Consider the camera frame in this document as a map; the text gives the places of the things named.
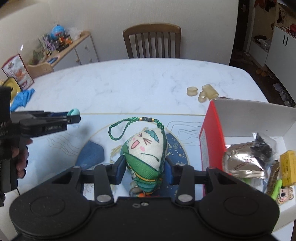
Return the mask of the person hand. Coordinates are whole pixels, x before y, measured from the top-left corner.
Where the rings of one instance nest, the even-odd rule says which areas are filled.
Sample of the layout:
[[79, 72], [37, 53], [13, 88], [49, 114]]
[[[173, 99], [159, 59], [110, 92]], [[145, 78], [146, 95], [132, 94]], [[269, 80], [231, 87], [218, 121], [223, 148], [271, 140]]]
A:
[[28, 165], [28, 157], [29, 157], [29, 151], [27, 148], [27, 145], [30, 145], [33, 142], [32, 139], [26, 139], [25, 144], [26, 147], [23, 150], [19, 150], [17, 147], [11, 147], [11, 155], [12, 158], [16, 158], [16, 170], [18, 178], [22, 179], [26, 175], [26, 167]]

